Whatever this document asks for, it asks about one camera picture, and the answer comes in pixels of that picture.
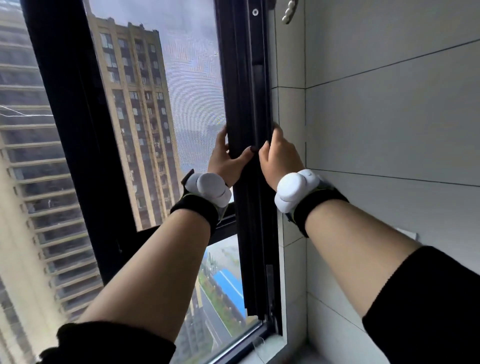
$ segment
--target blue surface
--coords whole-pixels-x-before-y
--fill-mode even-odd
[[[228,269],[222,269],[213,276],[213,279],[220,286],[223,293],[233,302],[242,317],[245,318],[245,302],[243,301],[243,287],[241,281],[236,279]]]

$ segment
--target left hand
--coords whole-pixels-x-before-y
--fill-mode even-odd
[[[243,167],[245,167],[255,155],[255,148],[249,146],[245,148],[240,157],[232,159],[227,153],[228,144],[225,144],[226,136],[227,127],[224,126],[216,136],[215,148],[208,162],[207,172],[218,174],[230,188],[239,180]]]

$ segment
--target sleeve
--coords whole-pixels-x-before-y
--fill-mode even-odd
[[[480,276],[421,247],[382,288],[363,325],[392,364],[471,362],[480,342]]]
[[[175,345],[142,328],[94,321],[65,324],[58,347],[40,354],[41,364],[169,363]]]

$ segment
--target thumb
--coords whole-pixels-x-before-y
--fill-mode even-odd
[[[263,164],[268,162],[268,153],[270,152],[270,143],[268,140],[265,140],[265,143],[262,148],[258,151],[258,157],[260,158],[260,163]]]
[[[245,167],[245,165],[250,162],[250,160],[253,158],[253,156],[255,155],[254,151],[255,151],[255,147],[254,146],[248,146],[245,148],[245,150],[242,152],[242,154],[240,154],[240,157],[236,158],[235,161],[241,165],[241,167]]]

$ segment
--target forearm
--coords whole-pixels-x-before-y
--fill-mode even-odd
[[[174,341],[209,238],[205,218],[186,209],[175,211],[95,298],[80,321],[123,323]]]
[[[420,244],[339,200],[317,206],[305,229],[355,310],[364,316],[400,264]]]

